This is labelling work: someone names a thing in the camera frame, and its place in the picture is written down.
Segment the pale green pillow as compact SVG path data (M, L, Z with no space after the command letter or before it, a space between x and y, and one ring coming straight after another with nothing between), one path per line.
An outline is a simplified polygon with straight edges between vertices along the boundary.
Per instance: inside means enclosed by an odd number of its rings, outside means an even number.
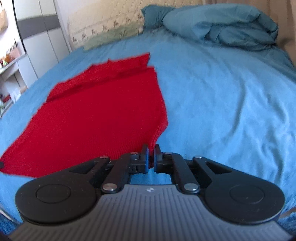
M89 39L85 43L83 50L89 51L102 45L128 39L141 34L143 30L144 24L138 22L133 22L125 26L109 29L108 31L102 32Z

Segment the white grey wardrobe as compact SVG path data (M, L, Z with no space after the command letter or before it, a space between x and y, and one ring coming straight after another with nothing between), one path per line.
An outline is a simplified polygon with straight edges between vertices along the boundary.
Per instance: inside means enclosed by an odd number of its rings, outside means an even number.
M70 54L53 0L15 0L18 32L37 77Z

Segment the blue bed sheet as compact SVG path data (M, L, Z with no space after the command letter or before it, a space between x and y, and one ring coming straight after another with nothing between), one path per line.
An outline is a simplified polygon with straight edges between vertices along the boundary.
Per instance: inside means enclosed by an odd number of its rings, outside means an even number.
M50 69L1 119L1 152L59 82L93 64L150 54L168 114L158 143L189 159L202 155L278 185L295 207L295 66L286 52L200 44L165 29L90 51Z

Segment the beige headboard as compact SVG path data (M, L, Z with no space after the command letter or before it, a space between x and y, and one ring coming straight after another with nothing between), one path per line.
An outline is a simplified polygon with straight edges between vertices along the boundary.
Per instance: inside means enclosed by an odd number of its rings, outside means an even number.
M69 26L81 29L115 16L139 11L150 4L178 8L198 4L203 5L205 1L95 1L70 14L67 23Z

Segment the white shelf unit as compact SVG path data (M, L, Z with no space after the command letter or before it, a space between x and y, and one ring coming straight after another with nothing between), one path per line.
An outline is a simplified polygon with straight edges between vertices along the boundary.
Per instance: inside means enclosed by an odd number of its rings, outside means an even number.
M1 1L1 97L15 103L27 86L20 73L19 61L26 57L12 1Z

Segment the blue rolled duvet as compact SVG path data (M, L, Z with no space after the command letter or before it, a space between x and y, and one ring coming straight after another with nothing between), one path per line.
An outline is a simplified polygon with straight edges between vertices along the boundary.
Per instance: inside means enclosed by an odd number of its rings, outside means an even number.
M209 4L175 9L163 19L171 32L200 43L261 51L276 44L278 25L245 4Z

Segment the red knit garment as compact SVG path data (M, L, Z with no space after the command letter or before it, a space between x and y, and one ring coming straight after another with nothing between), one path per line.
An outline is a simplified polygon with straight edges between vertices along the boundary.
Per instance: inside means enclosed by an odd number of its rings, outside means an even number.
M143 145L152 150L168 125L150 55L92 65L57 84L1 156L1 172L42 177Z

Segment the white patterned pillow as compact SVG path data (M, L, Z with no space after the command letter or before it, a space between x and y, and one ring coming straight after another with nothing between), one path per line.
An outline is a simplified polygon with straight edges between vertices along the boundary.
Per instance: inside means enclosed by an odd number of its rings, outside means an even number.
M131 23L139 23L141 26L144 24L144 15L139 9L132 11L82 9L68 18L70 46L72 49L77 49L93 36Z

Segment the dark teal pillow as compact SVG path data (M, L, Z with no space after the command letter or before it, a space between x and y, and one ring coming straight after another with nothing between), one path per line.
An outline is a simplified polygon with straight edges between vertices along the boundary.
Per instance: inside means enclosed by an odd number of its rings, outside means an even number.
M144 16L144 28L145 29L157 29L163 25L163 19L165 15L175 8L171 6L159 6L151 4L141 9Z

